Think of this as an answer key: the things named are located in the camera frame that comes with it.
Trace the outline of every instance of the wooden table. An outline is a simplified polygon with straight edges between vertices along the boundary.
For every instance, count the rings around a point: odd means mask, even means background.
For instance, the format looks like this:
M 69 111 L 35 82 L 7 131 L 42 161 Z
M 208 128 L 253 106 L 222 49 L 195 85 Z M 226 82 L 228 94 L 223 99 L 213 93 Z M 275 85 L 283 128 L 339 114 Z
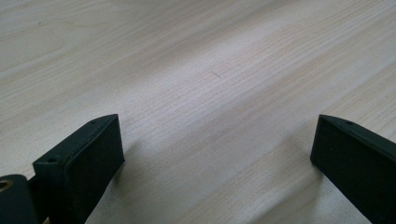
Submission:
M 311 165 L 319 114 L 396 141 L 396 1 L 0 3 L 0 175 L 118 113 L 88 223 L 368 223 Z

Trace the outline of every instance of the clamp jaw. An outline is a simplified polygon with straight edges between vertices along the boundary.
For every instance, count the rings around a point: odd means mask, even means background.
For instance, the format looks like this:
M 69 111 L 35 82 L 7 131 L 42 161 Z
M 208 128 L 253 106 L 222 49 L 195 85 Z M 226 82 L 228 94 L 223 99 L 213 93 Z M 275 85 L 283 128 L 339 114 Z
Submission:
M 124 163 L 118 115 L 93 119 L 33 162 L 0 177 L 0 223 L 84 223 Z
M 396 144 L 320 115 L 312 163 L 373 223 L 396 223 Z

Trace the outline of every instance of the screw hole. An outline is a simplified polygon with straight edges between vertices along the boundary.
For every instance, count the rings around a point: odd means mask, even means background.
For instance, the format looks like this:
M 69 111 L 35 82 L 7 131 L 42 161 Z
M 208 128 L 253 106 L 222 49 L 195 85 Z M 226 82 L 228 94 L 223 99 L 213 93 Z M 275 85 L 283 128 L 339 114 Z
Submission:
M 11 187 L 13 181 L 12 180 L 0 180 L 0 192 L 5 191 L 6 189 L 9 189 Z
M 56 158 L 49 158 L 49 162 L 56 162 L 56 161 L 58 161 L 58 159 L 56 159 Z

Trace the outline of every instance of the light wood surface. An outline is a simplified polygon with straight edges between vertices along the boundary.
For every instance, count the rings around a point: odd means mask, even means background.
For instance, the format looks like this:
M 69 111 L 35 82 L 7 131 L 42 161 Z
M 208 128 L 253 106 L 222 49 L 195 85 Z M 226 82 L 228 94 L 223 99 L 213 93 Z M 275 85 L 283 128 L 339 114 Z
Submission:
M 319 114 L 396 141 L 396 1 L 0 2 L 0 175 L 118 113 L 88 223 L 369 223 L 311 165 Z

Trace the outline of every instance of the wood grain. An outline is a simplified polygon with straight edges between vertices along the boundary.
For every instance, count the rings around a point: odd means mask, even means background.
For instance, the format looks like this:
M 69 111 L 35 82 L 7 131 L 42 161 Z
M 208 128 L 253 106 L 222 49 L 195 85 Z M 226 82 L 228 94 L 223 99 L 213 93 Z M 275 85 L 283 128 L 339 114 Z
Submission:
M 318 114 L 396 141 L 396 2 L 0 2 L 0 175 L 120 115 L 88 223 L 369 223 L 309 161 Z

